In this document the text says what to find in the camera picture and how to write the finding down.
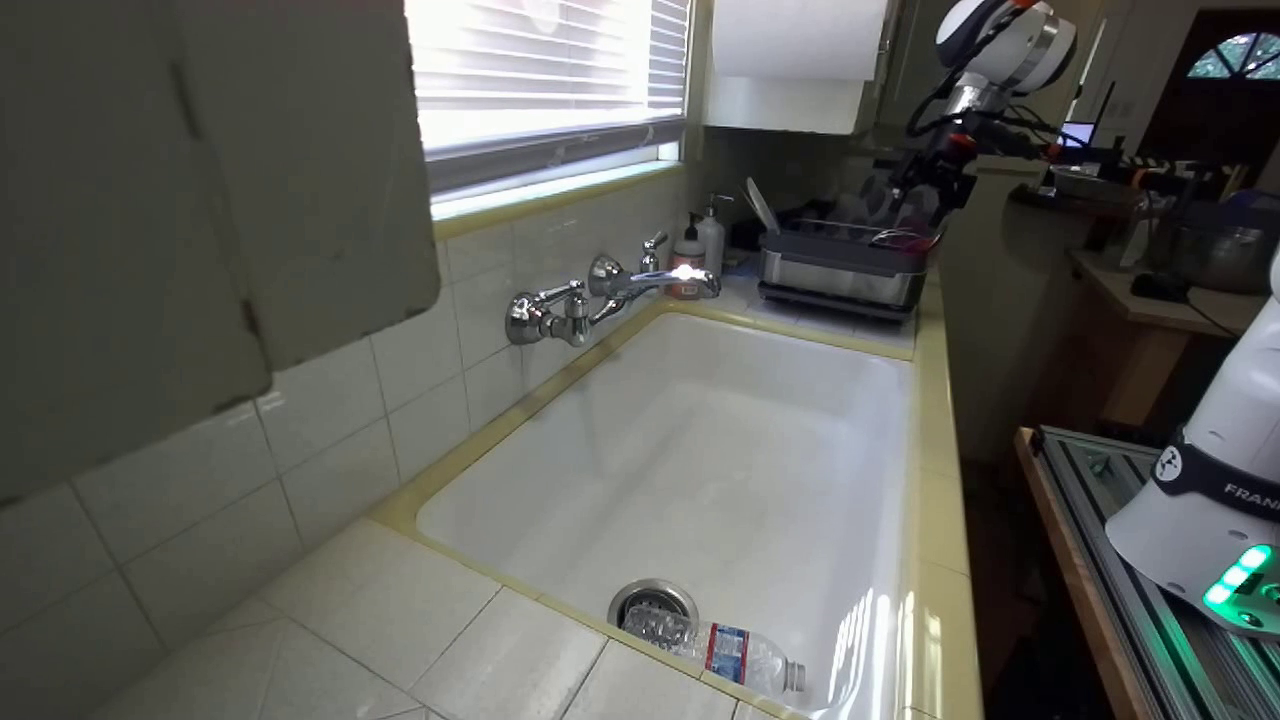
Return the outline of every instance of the window blind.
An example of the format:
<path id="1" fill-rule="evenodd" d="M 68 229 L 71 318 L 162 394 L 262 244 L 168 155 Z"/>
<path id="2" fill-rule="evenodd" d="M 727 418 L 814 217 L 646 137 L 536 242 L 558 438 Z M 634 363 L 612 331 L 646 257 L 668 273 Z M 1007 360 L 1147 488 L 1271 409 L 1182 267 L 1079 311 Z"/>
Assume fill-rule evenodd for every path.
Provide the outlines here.
<path id="1" fill-rule="evenodd" d="M 675 140 L 690 0 L 404 0 L 431 193 Z"/>

